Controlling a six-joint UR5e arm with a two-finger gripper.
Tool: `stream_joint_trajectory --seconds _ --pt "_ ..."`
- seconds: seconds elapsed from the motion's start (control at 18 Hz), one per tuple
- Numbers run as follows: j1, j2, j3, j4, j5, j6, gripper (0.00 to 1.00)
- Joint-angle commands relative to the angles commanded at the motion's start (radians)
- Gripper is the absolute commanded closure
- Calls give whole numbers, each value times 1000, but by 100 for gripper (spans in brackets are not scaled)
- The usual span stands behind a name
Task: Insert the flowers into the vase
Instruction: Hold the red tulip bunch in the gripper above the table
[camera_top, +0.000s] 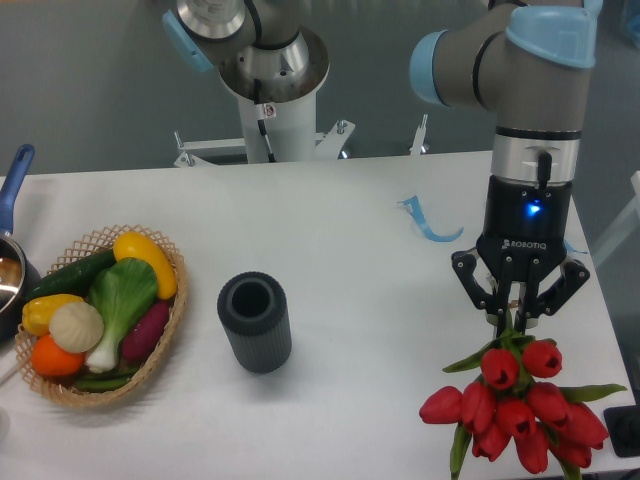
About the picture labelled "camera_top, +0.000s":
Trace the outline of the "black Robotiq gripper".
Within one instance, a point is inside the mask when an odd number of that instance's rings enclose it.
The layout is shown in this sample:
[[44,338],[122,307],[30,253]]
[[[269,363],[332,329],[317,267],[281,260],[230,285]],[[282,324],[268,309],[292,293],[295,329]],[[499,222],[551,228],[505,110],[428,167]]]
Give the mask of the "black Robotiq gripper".
[[[524,282],[517,307],[517,331],[524,334],[541,315],[554,315],[589,280],[586,266],[566,257],[571,193],[570,182],[540,190],[496,176],[489,179],[477,249],[454,252],[451,263],[473,305],[495,317],[496,338],[507,329],[512,282]],[[480,257],[496,282],[491,291],[475,275]],[[559,265],[560,277],[540,293],[542,280]]]

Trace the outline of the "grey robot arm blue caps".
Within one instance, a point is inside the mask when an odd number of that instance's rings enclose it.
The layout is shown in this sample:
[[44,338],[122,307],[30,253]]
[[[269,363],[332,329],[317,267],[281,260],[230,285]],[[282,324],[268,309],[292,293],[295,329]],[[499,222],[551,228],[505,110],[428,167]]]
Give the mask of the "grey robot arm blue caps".
[[[452,266],[498,332],[555,314],[587,281],[564,235],[595,64],[598,1],[492,1],[467,28],[415,47],[422,100],[497,115],[484,226]],[[335,157],[345,135],[316,131],[327,50],[294,1],[179,1],[163,16],[176,51],[217,69],[236,97],[252,163]]]

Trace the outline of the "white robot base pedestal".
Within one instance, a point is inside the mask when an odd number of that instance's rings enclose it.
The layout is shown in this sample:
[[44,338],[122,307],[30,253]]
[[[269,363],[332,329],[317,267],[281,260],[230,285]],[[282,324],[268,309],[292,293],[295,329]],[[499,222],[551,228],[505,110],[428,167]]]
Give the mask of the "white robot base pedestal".
[[343,118],[326,132],[316,125],[316,94],[329,73],[326,46],[302,27],[279,49],[249,46],[217,65],[179,26],[178,51],[200,71],[216,69],[237,101],[241,138],[184,142],[174,134],[178,167],[206,166],[214,157],[246,156],[250,164],[346,159],[356,125]]

